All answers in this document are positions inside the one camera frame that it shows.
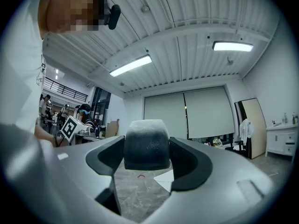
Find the tiled floor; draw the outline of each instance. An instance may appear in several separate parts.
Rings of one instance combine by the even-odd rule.
[[[252,160],[249,159],[250,162],[266,173],[277,187],[283,185],[286,181],[292,166],[291,160],[290,156],[273,153],[268,153],[267,157],[262,154]]]
[[[157,171],[128,170],[122,160],[114,174],[121,215],[139,223],[157,210],[169,197],[169,192],[154,177],[171,169],[172,166]]]
[[[263,154],[249,161],[269,175],[277,187],[283,185],[285,175],[291,168],[291,158],[278,154],[268,153],[267,157]],[[126,170],[122,161],[114,174],[122,216],[139,223],[157,210],[169,193],[154,177],[171,169],[172,167],[158,171]]]

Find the white paper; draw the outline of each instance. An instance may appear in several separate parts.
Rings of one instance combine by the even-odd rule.
[[[66,153],[61,153],[57,154],[57,157],[59,158],[59,160],[62,160],[68,158],[69,156]]]
[[[154,180],[160,184],[166,191],[171,191],[171,184],[174,181],[173,170],[170,170],[164,174],[154,177]]]

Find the ceiling light fixture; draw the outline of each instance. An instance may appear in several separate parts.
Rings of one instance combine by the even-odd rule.
[[[234,50],[234,51],[251,51],[253,48],[252,44],[243,42],[224,42],[224,41],[214,41],[213,50]]]
[[[122,73],[125,73],[125,72],[129,71],[129,70],[135,69],[139,66],[146,65],[146,64],[151,63],[151,62],[152,61],[151,61],[150,56],[146,55],[146,56],[138,58],[137,60],[135,60],[133,62],[130,62],[126,65],[123,65],[120,68],[117,68],[116,70],[111,71],[110,75],[115,77],[115,76],[118,76]]]

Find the bottle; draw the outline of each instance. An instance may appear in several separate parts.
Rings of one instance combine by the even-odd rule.
[[[287,124],[288,123],[288,118],[286,116],[286,113],[285,113],[285,123]]]

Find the black padded cushion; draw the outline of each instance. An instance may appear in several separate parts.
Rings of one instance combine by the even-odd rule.
[[[170,138],[170,159],[174,176],[172,191],[198,188],[213,170],[212,161],[206,154],[173,137]]]
[[[170,166],[169,140],[160,119],[133,121],[124,146],[126,169],[158,170]]]
[[[124,136],[121,136],[93,149],[85,158],[87,165],[99,175],[112,176],[110,187],[101,192],[95,200],[118,215],[121,215],[121,207],[116,194],[114,173],[123,158],[124,141]]]

